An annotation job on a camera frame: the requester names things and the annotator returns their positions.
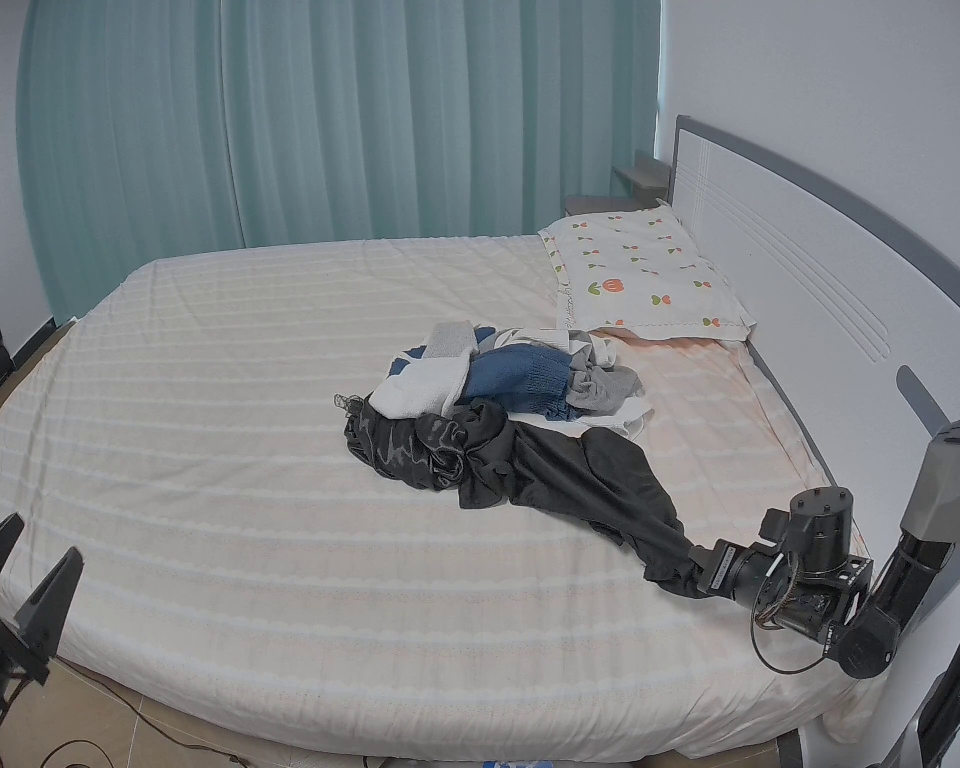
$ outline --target pillowcase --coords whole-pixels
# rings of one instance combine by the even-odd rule
[[[540,236],[560,282],[560,328],[742,342],[756,325],[669,205],[567,217]]]

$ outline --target curtain fold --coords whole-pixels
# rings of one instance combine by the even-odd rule
[[[58,322],[164,256],[510,235],[626,194],[658,0],[34,0],[20,170]]]

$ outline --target white wall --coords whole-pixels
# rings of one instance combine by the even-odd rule
[[[16,75],[30,0],[0,0],[0,331],[10,354],[50,320],[23,213],[16,161]]]
[[[958,39],[957,0],[663,0],[658,155],[673,156],[689,114],[837,181],[960,263]],[[955,590],[904,644],[861,744],[833,749],[811,729],[806,764],[880,761],[958,642]],[[954,748],[945,766],[958,765]]]

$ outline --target bed frame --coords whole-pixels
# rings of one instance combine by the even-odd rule
[[[960,418],[960,268],[832,181],[686,116],[669,202],[756,318],[757,363],[885,560],[930,436]],[[953,560],[917,624],[960,581]],[[917,703],[889,715],[891,744]],[[839,755],[818,726],[801,729],[808,766]]]

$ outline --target bed sheet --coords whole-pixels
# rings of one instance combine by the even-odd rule
[[[585,525],[458,507],[346,451],[369,392],[439,321],[548,327],[539,238],[339,243],[169,259],[81,320],[0,409],[0,513],[28,530],[9,618],[71,544],[69,659],[239,732],[331,753],[623,761],[763,741],[849,702],[781,678],[748,616],[643,581]],[[742,345],[618,341],[637,439],[688,536],[749,542],[822,484]],[[775,633],[785,665],[816,656]]]

